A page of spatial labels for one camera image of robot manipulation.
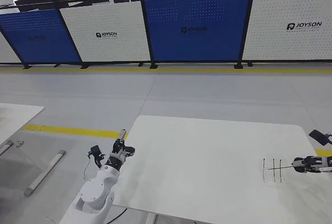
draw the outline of white table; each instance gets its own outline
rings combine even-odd
[[[263,181],[263,158],[315,155],[299,126],[139,116],[126,145],[136,152],[116,206],[216,224],[332,223],[328,174],[290,168],[283,183]]]
[[[7,149],[5,142],[42,110],[42,106],[0,103],[0,155]]]

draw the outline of metal rod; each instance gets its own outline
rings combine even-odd
[[[279,162],[279,174],[280,174],[280,183],[282,182],[282,160]]]
[[[290,168],[290,167],[293,167],[293,166],[285,166],[285,167],[279,167],[279,168],[271,168],[271,169],[268,169],[268,170],[278,170],[278,169],[285,169],[285,168]]]
[[[52,168],[58,163],[58,161],[63,157],[63,155],[66,153],[64,150],[60,150],[58,154],[51,160],[49,167],[39,174],[39,176],[34,180],[34,182],[31,183],[31,185],[26,189],[24,192],[24,196],[29,197],[34,190],[36,189],[37,186],[44,180],[44,178],[47,176],[47,174],[52,170]]]
[[[275,181],[275,162],[274,162],[274,159],[273,159],[273,168],[274,168],[274,170],[273,170],[273,173],[274,173],[274,182],[276,182]]]
[[[265,168],[265,158],[263,159],[263,181],[265,182],[265,177],[264,177],[264,168]]]

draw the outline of gray floor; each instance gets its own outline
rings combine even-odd
[[[332,66],[315,68],[332,69]],[[315,128],[332,133],[332,72],[170,73],[154,70],[50,74],[32,69],[0,72],[0,102],[44,106],[45,110],[31,122],[33,124],[130,130],[138,115],[160,115],[297,124],[307,133]],[[89,148],[99,144],[104,152],[109,152],[113,143],[106,138],[30,131],[19,131],[13,139],[24,140],[25,144],[19,149],[12,147],[0,157],[2,224],[58,223],[84,183],[83,170]],[[313,140],[311,143],[321,148]],[[25,198],[24,190],[59,150],[66,150],[66,156],[34,194]],[[96,170],[91,163],[86,178],[93,177]],[[113,207],[107,220],[122,210]],[[146,217],[144,212],[127,211],[114,223],[144,223]],[[193,221],[160,217],[157,223],[191,224]]]

